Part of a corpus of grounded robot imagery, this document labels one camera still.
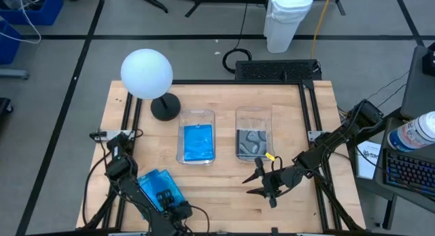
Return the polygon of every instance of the yellow cable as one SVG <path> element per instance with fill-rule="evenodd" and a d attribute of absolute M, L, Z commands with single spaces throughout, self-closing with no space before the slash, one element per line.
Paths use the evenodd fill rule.
<path fill-rule="evenodd" d="M 321 24 L 324 21 L 324 16 L 325 16 L 326 8 L 328 8 L 328 4 L 329 4 L 329 0 L 326 0 L 324 10 L 321 11 L 320 20 L 319 20 L 319 23 L 317 24 L 317 28 L 315 30 L 314 39 L 313 39 L 313 46 L 311 47 L 311 59 L 313 59 L 313 57 L 314 57 L 315 40 L 317 38 L 317 34 L 320 31 Z"/>

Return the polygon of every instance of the white bottle cap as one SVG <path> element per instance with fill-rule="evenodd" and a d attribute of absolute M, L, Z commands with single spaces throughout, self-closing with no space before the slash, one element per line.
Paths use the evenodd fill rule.
<path fill-rule="evenodd" d="M 427 135 L 430 141 L 435 141 L 435 111 L 420 116 L 419 124 L 424 132 L 422 134 Z"/>

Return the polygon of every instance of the lamp shade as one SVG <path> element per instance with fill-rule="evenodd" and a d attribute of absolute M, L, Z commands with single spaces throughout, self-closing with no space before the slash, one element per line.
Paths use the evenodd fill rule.
<path fill-rule="evenodd" d="M 121 80 L 133 96 L 156 99 L 171 87 L 172 66 L 161 53 L 151 49 L 131 52 L 122 63 Z"/>

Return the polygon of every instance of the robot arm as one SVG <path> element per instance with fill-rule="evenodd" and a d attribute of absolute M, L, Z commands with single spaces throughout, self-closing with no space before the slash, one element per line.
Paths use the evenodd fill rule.
<path fill-rule="evenodd" d="M 243 183 L 261 177 L 263 187 L 249 190 L 247 193 L 269 198 L 269 203 L 274 208 L 277 206 L 276 198 L 291 191 L 302 181 L 303 176 L 307 178 L 314 176 L 315 182 L 319 184 L 349 229 L 362 230 L 335 198 L 330 183 L 319 173 L 319 167 L 322 161 L 326 161 L 338 146 L 352 141 L 356 135 L 362 132 L 369 132 L 377 128 L 382 123 L 382 117 L 382 112 L 372 103 L 363 100 L 348 113 L 346 121 L 339 128 L 332 133 L 320 135 L 311 144 L 309 150 L 301 152 L 294 158 L 292 160 L 294 165 L 266 173 L 261 158 L 257 158 L 255 160 L 257 168 L 254 174 Z M 285 192 L 281 192 L 279 189 L 283 185 L 287 187 Z"/>
<path fill-rule="evenodd" d="M 192 215 L 192 208 L 187 201 L 174 206 L 174 198 L 170 190 L 160 191 L 156 194 L 160 206 L 164 211 L 159 211 L 152 200 L 142 190 L 137 180 L 137 163 L 129 155 L 132 142 L 128 136 L 121 132 L 107 142 L 107 147 L 113 154 L 112 160 L 107 164 L 106 177 L 115 192 L 112 192 L 100 210 L 83 229 L 95 229 L 100 223 L 114 199 L 119 196 L 132 203 L 148 221 L 155 236 L 180 236 L 185 235 L 186 228 L 181 223 Z"/>

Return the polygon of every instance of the table leg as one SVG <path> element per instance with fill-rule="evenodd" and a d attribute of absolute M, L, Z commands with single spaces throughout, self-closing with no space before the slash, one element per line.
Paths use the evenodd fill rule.
<path fill-rule="evenodd" d="M 377 226 L 386 230 L 392 229 L 394 210 L 396 209 L 396 202 L 397 202 L 397 195 L 394 194 L 393 198 L 388 201 L 387 209 L 385 211 L 385 217 L 383 219 L 382 224 L 377 223 Z"/>

